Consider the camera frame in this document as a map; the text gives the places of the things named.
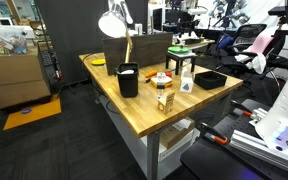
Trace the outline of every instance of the black partition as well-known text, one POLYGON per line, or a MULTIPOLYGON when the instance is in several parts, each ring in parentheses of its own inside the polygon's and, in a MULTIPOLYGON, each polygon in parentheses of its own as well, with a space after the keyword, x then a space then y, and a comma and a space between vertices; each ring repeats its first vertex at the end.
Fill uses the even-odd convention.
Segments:
MULTIPOLYGON (((107 0, 35 0, 52 39, 65 84, 85 79, 79 54, 102 52, 98 20, 108 11, 107 0)), ((135 23, 147 29, 148 0, 126 0, 135 23)))

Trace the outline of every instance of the gray metal table frame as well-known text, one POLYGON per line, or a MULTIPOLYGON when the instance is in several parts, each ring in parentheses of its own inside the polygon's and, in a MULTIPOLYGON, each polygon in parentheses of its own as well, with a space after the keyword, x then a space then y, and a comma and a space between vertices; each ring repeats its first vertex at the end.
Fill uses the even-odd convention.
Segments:
MULTIPOLYGON (((106 103, 110 100, 98 92, 100 87, 96 84, 97 82, 93 78, 93 76, 92 76, 92 83, 95 86, 94 87, 96 96, 95 102, 97 104, 101 103, 105 108, 106 103)), ((218 98, 219 104, 217 112, 214 117, 216 121, 221 120, 224 117, 224 115, 229 111, 229 101, 231 99, 232 93, 233 92, 230 92, 218 98)), ((116 108, 113 105, 110 108, 111 110, 116 110, 116 108)), ((124 142, 132 152, 134 158, 136 159, 137 163, 141 167, 142 171, 144 172, 148 180, 163 179, 168 174, 170 174, 175 169, 181 166, 180 156, 188 147, 180 147, 178 150, 173 152, 164 160, 158 162, 160 134, 168 126, 162 127, 161 129, 151 134, 148 134, 147 147, 146 147, 144 143, 141 141, 141 139, 137 138, 134 135, 134 132, 130 129, 130 127, 120 114, 112 113, 106 108, 105 110, 110 116, 113 123, 115 124, 117 130, 124 139, 124 142)))

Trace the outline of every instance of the plastic container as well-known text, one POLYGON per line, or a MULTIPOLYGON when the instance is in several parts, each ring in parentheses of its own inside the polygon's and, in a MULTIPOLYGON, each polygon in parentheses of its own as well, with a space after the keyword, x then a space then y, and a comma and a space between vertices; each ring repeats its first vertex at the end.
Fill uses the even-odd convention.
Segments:
POLYGON ((226 76, 216 73, 214 71, 207 71, 195 74, 194 83, 209 90, 224 86, 226 83, 226 76))
POLYGON ((138 64, 123 63, 116 68, 118 85, 123 97, 135 97, 138 94, 138 64))

